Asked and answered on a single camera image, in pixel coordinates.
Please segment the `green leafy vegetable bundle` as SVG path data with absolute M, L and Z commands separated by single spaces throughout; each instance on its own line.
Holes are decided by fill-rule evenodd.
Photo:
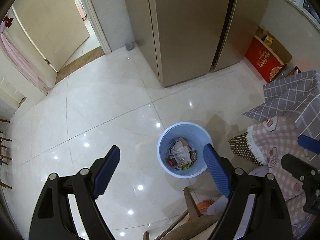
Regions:
M 182 166 L 182 169 L 183 169 L 183 170 L 186 170 L 186 169 L 188 169 L 189 167 L 191 167 L 191 165 L 192 165 L 192 163 L 189 163 L 189 164 L 187 164 L 187 165 L 184 165 L 184 166 Z

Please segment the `blue trash bin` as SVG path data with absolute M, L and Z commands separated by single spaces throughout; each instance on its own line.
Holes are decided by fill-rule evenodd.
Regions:
M 207 165 L 203 149 L 212 144 L 209 133 L 192 122 L 168 127 L 157 144 L 157 158 L 165 172 L 175 178 L 190 179 L 202 174 Z

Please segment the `pink checked apron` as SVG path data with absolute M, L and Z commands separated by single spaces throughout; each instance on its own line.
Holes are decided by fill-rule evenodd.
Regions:
M 268 168 L 283 195 L 294 239 L 301 239 L 319 215 L 318 172 L 298 144 L 293 121 L 275 116 L 249 126 L 246 139 L 255 159 Z

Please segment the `dotted chair cushion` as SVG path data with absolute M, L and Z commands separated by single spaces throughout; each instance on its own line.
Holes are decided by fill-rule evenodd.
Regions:
M 263 166 L 263 163 L 259 161 L 250 150 L 246 136 L 247 133 L 242 133 L 228 141 L 232 152 L 239 157 L 251 161 L 255 165 Z

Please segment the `wooden chair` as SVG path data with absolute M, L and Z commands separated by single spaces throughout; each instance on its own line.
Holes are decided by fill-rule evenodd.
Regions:
M 192 239 L 215 225 L 221 214 L 207 215 L 206 211 L 214 201 L 204 200 L 196 204 L 188 187 L 183 190 L 187 210 L 165 229 L 155 240 L 159 239 Z

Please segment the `folded newspaper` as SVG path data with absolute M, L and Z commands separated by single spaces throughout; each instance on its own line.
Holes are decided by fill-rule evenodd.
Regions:
M 174 168 L 182 170 L 182 166 L 193 163 L 191 153 L 192 150 L 187 141 L 180 137 L 169 147 L 167 160 L 175 158 L 177 166 Z

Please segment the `grey checked tablecloth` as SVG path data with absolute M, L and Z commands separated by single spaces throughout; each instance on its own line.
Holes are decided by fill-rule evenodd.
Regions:
M 283 116 L 298 133 L 319 140 L 319 73 L 301 72 L 263 86 L 265 102 L 244 113 L 258 122 Z

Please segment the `open red cardboard box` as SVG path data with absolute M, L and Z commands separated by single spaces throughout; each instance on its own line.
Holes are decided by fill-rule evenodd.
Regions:
M 267 35 L 272 36 L 270 47 L 264 43 Z M 259 26 L 245 54 L 262 78 L 270 83 L 292 59 L 290 52 L 263 26 Z

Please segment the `small yellow box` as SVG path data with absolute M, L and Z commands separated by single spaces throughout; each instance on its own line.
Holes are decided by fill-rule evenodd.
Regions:
M 267 36 L 265 37 L 265 39 L 264 39 L 264 43 L 265 43 L 268 47 L 270 47 L 270 46 L 272 45 L 272 42 L 273 42 L 272 36 L 267 35 Z

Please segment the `small grey floor object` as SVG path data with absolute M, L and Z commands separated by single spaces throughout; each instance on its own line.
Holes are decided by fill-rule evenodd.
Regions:
M 135 43 L 134 42 L 126 42 L 125 43 L 125 48 L 127 51 L 131 51 L 133 50 L 135 47 Z

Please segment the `beige refrigerator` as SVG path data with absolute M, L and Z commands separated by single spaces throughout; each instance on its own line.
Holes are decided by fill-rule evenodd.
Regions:
M 125 0 L 135 43 L 163 87 L 240 62 L 269 0 Z

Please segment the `pink hanging towel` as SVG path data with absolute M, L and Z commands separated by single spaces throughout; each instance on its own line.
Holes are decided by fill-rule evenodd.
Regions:
M 30 63 L 1 30 L 1 50 L 14 67 L 44 94 L 48 93 L 46 84 L 41 80 L 36 67 Z

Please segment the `beige door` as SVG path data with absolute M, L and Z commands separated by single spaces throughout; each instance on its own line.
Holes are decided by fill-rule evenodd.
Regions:
M 15 0 L 13 7 L 35 46 L 57 71 L 89 38 L 74 0 Z

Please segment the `window with white frame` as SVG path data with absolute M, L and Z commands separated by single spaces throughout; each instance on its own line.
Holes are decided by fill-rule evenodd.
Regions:
M 309 0 L 285 0 L 319 31 L 319 16 Z

